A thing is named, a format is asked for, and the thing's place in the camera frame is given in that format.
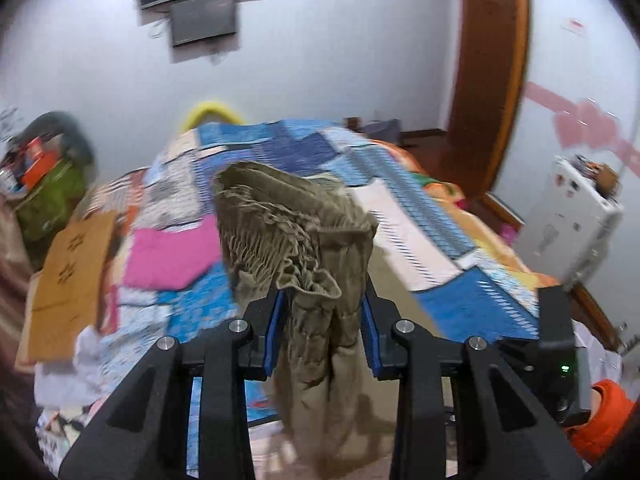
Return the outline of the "orange sleeve forearm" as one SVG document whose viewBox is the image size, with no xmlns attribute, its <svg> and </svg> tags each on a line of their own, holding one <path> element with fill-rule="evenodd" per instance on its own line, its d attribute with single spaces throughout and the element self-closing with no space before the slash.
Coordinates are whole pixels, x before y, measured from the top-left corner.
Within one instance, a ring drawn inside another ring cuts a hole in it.
<svg viewBox="0 0 640 480">
<path fill-rule="evenodd" d="M 611 447 L 634 409 L 634 402 L 611 379 L 600 380 L 591 387 L 591 403 L 588 422 L 565 429 L 570 444 L 590 466 Z"/>
</svg>

